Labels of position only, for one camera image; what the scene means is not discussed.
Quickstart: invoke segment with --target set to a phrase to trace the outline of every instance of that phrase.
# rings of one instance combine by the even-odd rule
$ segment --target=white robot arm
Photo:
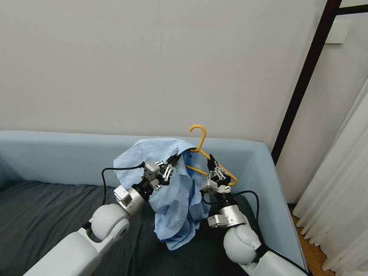
[[[224,248],[228,258],[239,264],[249,276],[306,276],[308,273],[281,254],[268,248],[259,241],[258,235],[252,230],[246,216],[239,210],[227,186],[230,177],[218,166],[210,155],[208,169],[210,171],[206,184],[201,189],[204,194],[214,196],[218,203],[218,212],[208,218],[208,224],[214,228],[229,228],[224,237]]]
[[[91,275],[113,243],[127,232],[129,219],[148,201],[153,191],[170,183],[173,167],[179,157],[174,155],[166,162],[142,163],[135,167],[144,167],[142,181],[128,190],[122,186],[114,189],[119,205],[99,207],[88,223],[61,240],[25,275]]]

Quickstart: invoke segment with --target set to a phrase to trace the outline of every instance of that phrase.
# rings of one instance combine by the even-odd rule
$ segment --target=silver metal joint
[[[144,166],[143,177],[147,179],[149,182],[157,178],[158,173],[160,172],[160,166],[156,163],[149,162]]]
[[[130,215],[134,216],[145,204],[144,198],[133,188],[126,190],[119,186],[114,189],[117,202]]]
[[[208,193],[210,196],[214,194],[227,194],[231,192],[230,186],[221,185],[218,187],[217,183],[209,178],[207,178],[206,182],[202,186],[201,192]]]
[[[230,205],[219,210],[216,214],[207,218],[208,225],[215,228],[226,228],[238,224],[248,224],[247,217],[239,210],[237,205]]]

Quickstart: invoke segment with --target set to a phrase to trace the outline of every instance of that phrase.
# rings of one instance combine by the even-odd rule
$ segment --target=white wall
[[[302,195],[368,78],[368,14],[343,17],[352,20],[345,43],[325,45],[277,164],[288,202]]]
[[[0,3],[3,130],[272,146],[315,27],[305,0]]]

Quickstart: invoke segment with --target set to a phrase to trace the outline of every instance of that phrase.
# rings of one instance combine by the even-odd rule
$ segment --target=white curtain
[[[367,92],[368,80],[293,211],[338,276],[368,276]]]

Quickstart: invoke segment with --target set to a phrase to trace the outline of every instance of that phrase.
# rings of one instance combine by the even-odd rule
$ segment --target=black cable
[[[102,201],[102,205],[105,204],[106,201],[106,181],[105,181],[105,176],[104,176],[104,172],[105,171],[125,171],[125,170],[134,170],[136,168],[144,168],[145,163],[142,162],[142,164],[139,164],[138,166],[135,167],[126,167],[126,168],[104,168],[101,171],[101,175],[102,175],[102,181],[103,181],[103,201]]]
[[[299,268],[301,271],[303,271],[306,275],[310,275],[310,273],[308,271],[306,271],[305,269],[303,269],[301,266],[299,266],[298,264],[294,263],[292,260],[288,259],[287,257],[283,256],[281,253],[277,252],[276,250],[273,250],[272,248],[269,247],[269,250],[273,253],[275,253],[276,255],[278,255],[279,257],[281,257],[282,259],[288,261],[289,263],[291,263],[292,265],[295,265],[297,268]]]
[[[260,228],[259,228],[259,224],[258,224],[258,220],[259,220],[259,197],[258,197],[258,195],[256,194],[256,192],[251,191],[251,190],[240,191],[240,192],[235,193],[235,194],[233,194],[232,196],[230,196],[230,197],[228,197],[228,198],[226,198],[226,199],[224,199],[224,200],[219,200],[219,201],[215,201],[215,202],[208,202],[208,201],[206,201],[206,199],[204,198],[204,195],[205,195],[205,194],[204,194],[204,193],[202,193],[202,199],[203,199],[203,202],[204,202],[204,203],[206,203],[206,204],[208,204],[208,205],[217,205],[217,204],[219,204],[219,203],[222,203],[222,202],[224,202],[224,201],[228,201],[228,200],[230,200],[230,199],[232,199],[232,198],[234,198],[234,197],[237,197],[237,196],[239,196],[239,195],[241,195],[241,194],[246,194],[246,193],[253,194],[253,195],[255,196],[256,201],[257,201],[257,205],[256,205],[256,215],[255,215],[256,219],[255,219],[255,220],[256,220],[256,226],[257,226],[257,234],[258,234],[258,236],[260,236]],[[305,274],[307,274],[307,275],[311,275],[311,273],[310,273],[310,272],[306,271],[306,270],[305,270],[305,269],[303,269],[301,266],[299,266],[298,264],[294,263],[292,260],[290,260],[290,259],[288,259],[287,257],[285,257],[285,256],[281,255],[279,252],[277,252],[277,251],[273,250],[272,248],[270,248],[270,247],[268,247],[268,246],[266,246],[266,247],[267,247],[267,249],[268,249],[269,251],[271,251],[271,252],[275,253],[276,255],[278,255],[279,257],[281,257],[282,259],[284,259],[284,260],[286,260],[287,262],[291,263],[292,265],[296,266],[298,269],[300,269],[301,271],[303,271]]]

